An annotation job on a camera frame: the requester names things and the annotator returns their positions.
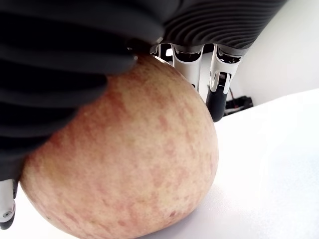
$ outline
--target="white wall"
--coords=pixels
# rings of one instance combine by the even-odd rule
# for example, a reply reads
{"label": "white wall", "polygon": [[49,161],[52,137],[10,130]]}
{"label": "white wall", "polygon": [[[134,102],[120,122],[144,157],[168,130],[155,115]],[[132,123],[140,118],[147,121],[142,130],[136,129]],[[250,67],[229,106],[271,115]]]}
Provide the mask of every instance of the white wall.
{"label": "white wall", "polygon": [[[205,54],[199,89],[204,99],[210,62]],[[255,105],[319,88],[319,0],[290,0],[243,58],[231,88]]]}

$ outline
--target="robotic hand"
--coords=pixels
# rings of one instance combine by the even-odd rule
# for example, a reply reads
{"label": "robotic hand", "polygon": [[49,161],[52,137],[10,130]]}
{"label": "robotic hand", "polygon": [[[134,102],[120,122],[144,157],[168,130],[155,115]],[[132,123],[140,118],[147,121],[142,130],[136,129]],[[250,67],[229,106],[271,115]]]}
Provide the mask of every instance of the robotic hand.
{"label": "robotic hand", "polygon": [[98,98],[133,51],[173,48],[198,90],[202,49],[214,43],[207,107],[225,109],[241,58],[286,0],[0,0],[0,227],[14,219],[24,158]]}

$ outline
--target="screw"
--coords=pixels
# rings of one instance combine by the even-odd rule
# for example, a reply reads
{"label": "screw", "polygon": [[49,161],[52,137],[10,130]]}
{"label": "screw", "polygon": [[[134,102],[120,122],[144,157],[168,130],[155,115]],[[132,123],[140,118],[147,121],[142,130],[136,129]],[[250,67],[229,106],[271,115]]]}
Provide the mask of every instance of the screw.
{"label": "screw", "polygon": [[3,215],[3,217],[4,218],[7,218],[8,216],[10,216],[12,214],[12,212],[6,212],[4,215]]}

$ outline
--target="apple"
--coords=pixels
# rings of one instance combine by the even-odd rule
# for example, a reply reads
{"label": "apple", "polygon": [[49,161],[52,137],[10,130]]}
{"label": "apple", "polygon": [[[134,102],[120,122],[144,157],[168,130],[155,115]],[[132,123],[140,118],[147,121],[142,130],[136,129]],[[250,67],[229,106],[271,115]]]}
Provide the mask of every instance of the apple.
{"label": "apple", "polygon": [[21,177],[39,213],[80,239],[132,239],[180,221],[217,170],[213,120],[176,69],[139,56],[108,80],[100,99],[27,158]]}

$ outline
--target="red speckled apple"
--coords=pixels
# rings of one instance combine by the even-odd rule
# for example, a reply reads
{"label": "red speckled apple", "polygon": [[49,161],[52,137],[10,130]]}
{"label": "red speckled apple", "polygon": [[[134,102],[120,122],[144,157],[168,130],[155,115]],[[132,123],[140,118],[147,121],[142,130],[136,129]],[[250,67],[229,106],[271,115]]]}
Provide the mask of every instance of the red speckled apple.
{"label": "red speckled apple", "polygon": [[169,64],[140,56],[26,161],[21,185],[57,228],[128,239],[189,215],[210,189],[216,132],[199,94]]}

